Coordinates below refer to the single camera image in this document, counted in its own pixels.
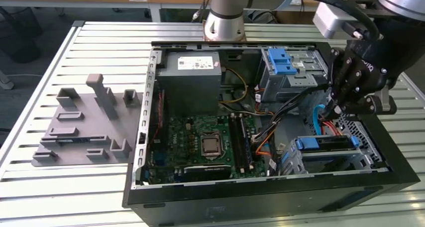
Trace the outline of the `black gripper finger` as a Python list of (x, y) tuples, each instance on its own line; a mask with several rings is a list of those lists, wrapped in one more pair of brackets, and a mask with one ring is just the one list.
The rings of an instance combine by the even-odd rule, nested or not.
[(342, 92), (344, 99), (340, 105), (340, 115), (374, 114), (378, 110), (378, 98), (370, 93), (377, 90), (378, 82), (373, 75), (365, 70), (349, 70), (344, 87), (346, 89)]
[(325, 106), (324, 120), (337, 119), (341, 113), (341, 101), (344, 99), (345, 83), (352, 66), (352, 57), (338, 48), (330, 50), (328, 66), (328, 85), (330, 88), (329, 102)]

